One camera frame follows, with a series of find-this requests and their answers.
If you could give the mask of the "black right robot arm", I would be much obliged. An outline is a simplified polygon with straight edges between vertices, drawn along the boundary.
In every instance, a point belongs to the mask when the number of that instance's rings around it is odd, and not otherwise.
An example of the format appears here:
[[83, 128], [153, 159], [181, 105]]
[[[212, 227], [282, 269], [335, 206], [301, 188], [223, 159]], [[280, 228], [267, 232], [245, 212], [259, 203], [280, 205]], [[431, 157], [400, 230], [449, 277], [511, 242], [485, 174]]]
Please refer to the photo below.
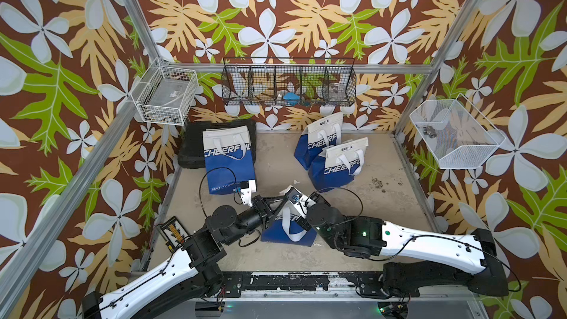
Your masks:
[[387, 296], [421, 287], [459, 285], [485, 296], [509, 294], [496, 242], [488, 230], [451, 236], [414, 230], [373, 217], [343, 215], [320, 194], [292, 196], [291, 202], [309, 227], [330, 248], [352, 258], [381, 262], [379, 282]]

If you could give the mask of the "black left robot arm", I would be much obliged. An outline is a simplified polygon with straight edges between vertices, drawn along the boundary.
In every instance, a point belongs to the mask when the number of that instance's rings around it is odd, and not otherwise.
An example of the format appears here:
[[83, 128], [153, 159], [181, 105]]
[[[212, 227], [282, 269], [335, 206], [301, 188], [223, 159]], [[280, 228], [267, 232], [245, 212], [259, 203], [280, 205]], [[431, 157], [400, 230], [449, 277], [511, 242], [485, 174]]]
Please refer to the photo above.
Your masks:
[[285, 196], [255, 196], [241, 213], [231, 205], [218, 207], [153, 270], [106, 295], [86, 295], [83, 318], [156, 318], [183, 301], [216, 294], [224, 283], [218, 266], [226, 255], [224, 246], [266, 228], [286, 202]]

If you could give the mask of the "narrow takeout bag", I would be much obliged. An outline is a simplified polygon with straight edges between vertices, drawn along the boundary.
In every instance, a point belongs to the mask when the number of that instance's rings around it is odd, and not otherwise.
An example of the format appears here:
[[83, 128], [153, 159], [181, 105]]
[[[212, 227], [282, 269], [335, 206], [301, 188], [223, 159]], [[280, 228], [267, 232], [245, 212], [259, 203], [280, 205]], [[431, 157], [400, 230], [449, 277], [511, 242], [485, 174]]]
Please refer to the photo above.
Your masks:
[[316, 231], [307, 222], [307, 213], [301, 213], [298, 205], [288, 201], [270, 227], [262, 232], [261, 241], [311, 247], [316, 236]]

